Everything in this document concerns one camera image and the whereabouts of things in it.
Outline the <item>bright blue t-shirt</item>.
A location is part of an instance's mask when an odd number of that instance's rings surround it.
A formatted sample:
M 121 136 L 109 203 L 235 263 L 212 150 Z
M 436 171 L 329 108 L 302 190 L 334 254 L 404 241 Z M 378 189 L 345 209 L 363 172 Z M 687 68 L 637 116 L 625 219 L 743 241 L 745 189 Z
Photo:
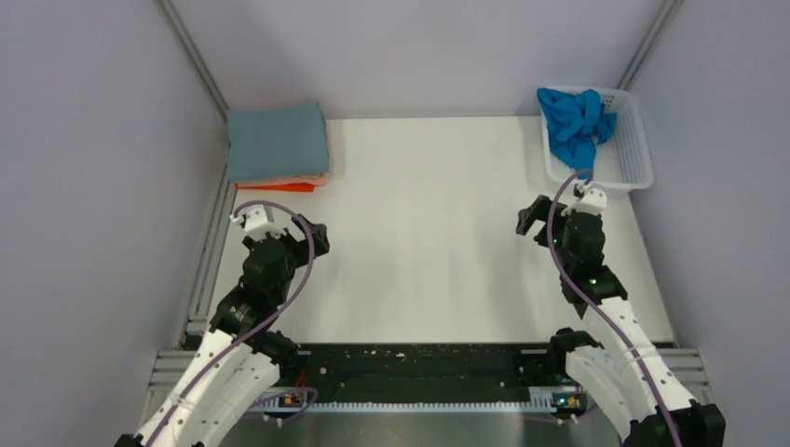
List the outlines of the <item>bright blue t-shirt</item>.
M 614 136 L 618 114 L 608 112 L 593 89 L 567 93 L 539 88 L 537 98 L 546 118 L 550 152 L 574 171 L 594 170 L 597 146 Z

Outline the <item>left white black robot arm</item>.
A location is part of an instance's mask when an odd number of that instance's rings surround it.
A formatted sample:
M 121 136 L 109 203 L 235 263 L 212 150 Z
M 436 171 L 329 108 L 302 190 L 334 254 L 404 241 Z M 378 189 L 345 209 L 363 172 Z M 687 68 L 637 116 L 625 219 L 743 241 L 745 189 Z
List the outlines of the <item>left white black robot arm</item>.
M 118 446 L 217 446 L 269 388 L 298 374 L 298 347 L 271 327 L 306 286 L 328 230 L 294 213 L 297 239 L 260 203 L 234 211 L 248 255 L 237 284 L 217 305 L 191 362 L 154 414 Z M 306 275 L 291 285 L 298 269 Z

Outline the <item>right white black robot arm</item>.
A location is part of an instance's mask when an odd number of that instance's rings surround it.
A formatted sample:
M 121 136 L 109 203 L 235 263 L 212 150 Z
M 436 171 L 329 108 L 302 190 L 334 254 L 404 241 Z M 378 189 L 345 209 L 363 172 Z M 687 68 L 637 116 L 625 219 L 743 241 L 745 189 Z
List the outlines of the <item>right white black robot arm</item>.
M 726 421 L 700 402 L 649 340 L 627 291 L 605 263 L 601 209 L 555 204 L 540 195 L 518 213 L 517 234 L 536 222 L 534 240 L 560 265 L 563 296 L 583 325 L 550 340 L 546 370 L 559 384 L 578 383 L 617 430 L 624 446 L 721 446 Z

